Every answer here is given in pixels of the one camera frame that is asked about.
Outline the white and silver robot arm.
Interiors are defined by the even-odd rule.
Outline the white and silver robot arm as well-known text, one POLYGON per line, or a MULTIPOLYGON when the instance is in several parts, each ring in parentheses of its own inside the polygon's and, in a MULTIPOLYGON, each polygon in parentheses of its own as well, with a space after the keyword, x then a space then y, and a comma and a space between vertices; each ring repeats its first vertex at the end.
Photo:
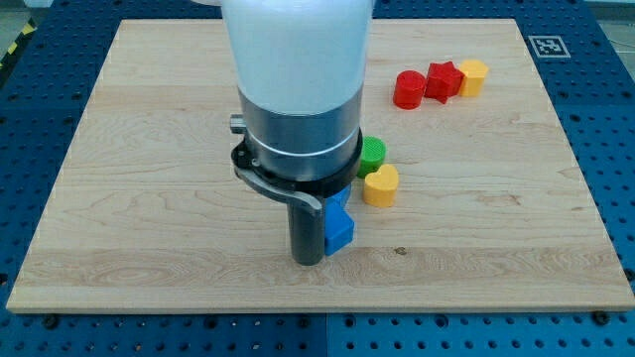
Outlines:
POLYGON ((234 57, 261 168, 311 181, 354 156, 374 0, 209 0, 234 57))

